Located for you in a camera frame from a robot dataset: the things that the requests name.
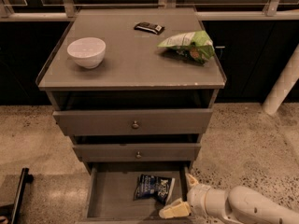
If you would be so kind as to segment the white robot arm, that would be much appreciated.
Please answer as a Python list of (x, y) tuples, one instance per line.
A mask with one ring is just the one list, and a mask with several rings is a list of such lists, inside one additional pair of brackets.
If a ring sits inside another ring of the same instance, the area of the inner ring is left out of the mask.
[(299, 224), (299, 214), (283, 207), (261, 193), (236, 186), (230, 190), (213, 189), (186, 174), (189, 185), (187, 201), (176, 199), (160, 210), (164, 219), (187, 217), (214, 217), (224, 224)]

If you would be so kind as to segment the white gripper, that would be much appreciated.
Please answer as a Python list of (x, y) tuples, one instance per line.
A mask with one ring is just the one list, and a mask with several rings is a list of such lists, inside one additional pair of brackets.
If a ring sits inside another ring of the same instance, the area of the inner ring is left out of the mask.
[(187, 217), (191, 210), (199, 217), (225, 218), (229, 211), (225, 190), (213, 189), (208, 185), (199, 184), (191, 174), (186, 174), (188, 187), (187, 201), (176, 199), (159, 211), (159, 216), (164, 219), (174, 217)]

